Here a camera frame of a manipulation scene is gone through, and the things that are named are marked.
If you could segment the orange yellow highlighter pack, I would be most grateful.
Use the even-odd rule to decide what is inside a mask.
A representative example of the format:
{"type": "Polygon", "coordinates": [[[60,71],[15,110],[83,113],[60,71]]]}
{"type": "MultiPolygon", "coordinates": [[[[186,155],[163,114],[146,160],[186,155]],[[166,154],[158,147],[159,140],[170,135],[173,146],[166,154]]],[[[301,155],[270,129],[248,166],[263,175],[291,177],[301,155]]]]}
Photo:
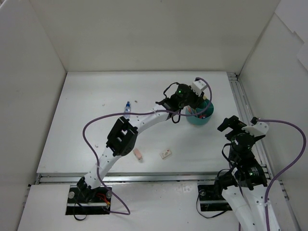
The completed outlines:
{"type": "Polygon", "coordinates": [[[194,110],[194,109],[192,109],[192,108],[187,108],[188,109],[188,112],[191,114],[191,115],[193,115],[193,114],[195,114],[196,113],[196,111],[194,110]]]}

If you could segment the teal round desk organizer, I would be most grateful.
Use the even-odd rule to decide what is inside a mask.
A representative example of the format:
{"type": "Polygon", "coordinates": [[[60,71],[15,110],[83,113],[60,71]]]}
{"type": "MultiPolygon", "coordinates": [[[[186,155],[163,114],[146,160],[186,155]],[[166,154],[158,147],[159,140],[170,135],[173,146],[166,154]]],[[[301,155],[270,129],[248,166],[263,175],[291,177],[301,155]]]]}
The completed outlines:
{"type": "Polygon", "coordinates": [[[198,113],[198,115],[187,116],[187,121],[192,125],[202,126],[205,125],[211,118],[214,112],[214,106],[208,99],[206,99],[200,107],[192,109],[190,106],[187,106],[185,109],[185,114],[192,115],[198,113]]]}

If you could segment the white patterned eraser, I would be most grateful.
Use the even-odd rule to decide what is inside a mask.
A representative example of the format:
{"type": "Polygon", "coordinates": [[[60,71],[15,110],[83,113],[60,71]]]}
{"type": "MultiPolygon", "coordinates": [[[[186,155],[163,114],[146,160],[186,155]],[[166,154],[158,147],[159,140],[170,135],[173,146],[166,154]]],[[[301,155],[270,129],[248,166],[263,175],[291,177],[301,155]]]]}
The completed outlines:
{"type": "Polygon", "coordinates": [[[160,153],[161,158],[164,160],[172,155],[172,151],[170,149],[166,149],[160,153]]]}

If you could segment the small clear blue bottle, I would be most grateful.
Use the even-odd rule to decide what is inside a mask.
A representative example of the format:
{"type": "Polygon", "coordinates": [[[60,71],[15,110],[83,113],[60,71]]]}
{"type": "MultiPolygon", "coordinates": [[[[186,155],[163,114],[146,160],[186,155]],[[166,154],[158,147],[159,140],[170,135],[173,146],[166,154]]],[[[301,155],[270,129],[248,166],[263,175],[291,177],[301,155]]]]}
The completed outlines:
{"type": "Polygon", "coordinates": [[[130,117],[130,114],[129,114],[130,111],[131,111],[130,102],[127,101],[126,106],[125,106],[125,109],[124,109],[124,118],[125,118],[125,119],[129,119],[129,117],[130,117]]]}

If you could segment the pink eraser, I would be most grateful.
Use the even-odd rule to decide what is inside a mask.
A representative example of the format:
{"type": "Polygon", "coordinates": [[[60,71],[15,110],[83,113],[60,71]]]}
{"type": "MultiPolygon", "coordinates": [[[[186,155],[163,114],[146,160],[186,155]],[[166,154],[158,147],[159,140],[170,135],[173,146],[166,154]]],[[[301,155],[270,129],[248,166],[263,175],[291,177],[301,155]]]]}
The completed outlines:
{"type": "Polygon", "coordinates": [[[135,157],[137,158],[138,161],[143,160],[143,156],[142,156],[141,152],[139,151],[139,149],[134,149],[133,153],[134,153],[134,155],[135,155],[135,157]]]}

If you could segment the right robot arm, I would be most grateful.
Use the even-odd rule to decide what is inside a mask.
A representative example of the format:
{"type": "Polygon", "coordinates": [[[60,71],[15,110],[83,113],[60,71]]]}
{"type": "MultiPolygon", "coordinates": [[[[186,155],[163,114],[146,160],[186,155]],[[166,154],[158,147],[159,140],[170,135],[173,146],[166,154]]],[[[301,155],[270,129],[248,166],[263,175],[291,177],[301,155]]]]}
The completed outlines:
{"type": "Polygon", "coordinates": [[[225,135],[229,154],[224,155],[230,169],[215,179],[213,193],[224,198],[244,231],[281,230],[266,193],[268,180],[252,152],[255,143],[266,136],[268,124],[252,119],[248,126],[235,115],[225,118],[218,131],[225,135]]]}

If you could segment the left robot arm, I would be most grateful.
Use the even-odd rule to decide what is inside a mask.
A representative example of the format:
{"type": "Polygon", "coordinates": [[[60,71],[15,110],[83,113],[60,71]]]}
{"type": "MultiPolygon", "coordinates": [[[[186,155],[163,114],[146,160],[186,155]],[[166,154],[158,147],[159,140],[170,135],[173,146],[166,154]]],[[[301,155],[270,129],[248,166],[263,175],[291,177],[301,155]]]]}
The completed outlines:
{"type": "Polygon", "coordinates": [[[94,200],[103,178],[119,158],[133,150],[140,133],[157,123],[172,119],[175,115],[181,116],[181,111],[186,106],[196,109],[206,99],[204,90],[208,85],[200,79],[190,85],[178,83],[177,86],[174,94],[156,102],[151,111],[131,113],[130,118],[125,118],[126,113],[119,115],[107,136],[103,154],[95,156],[95,166],[77,183],[81,199],[85,202],[94,200]]]}

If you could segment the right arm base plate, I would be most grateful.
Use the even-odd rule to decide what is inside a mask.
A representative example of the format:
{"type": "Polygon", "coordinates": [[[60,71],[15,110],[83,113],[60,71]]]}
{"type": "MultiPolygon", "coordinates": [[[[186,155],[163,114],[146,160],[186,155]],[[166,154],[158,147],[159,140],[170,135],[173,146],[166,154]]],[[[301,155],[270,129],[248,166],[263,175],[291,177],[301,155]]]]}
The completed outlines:
{"type": "Polygon", "coordinates": [[[216,191],[214,184],[197,184],[196,208],[199,212],[232,211],[228,202],[216,191]]]}

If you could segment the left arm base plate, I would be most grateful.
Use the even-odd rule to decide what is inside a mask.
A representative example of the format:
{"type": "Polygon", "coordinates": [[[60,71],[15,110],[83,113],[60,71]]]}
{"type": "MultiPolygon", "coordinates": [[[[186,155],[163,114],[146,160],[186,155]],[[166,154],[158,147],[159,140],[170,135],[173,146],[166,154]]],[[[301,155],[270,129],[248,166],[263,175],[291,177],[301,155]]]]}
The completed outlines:
{"type": "Polygon", "coordinates": [[[83,198],[76,186],[69,189],[66,216],[84,217],[86,215],[109,215],[112,195],[100,187],[94,193],[94,197],[88,202],[83,198]]]}

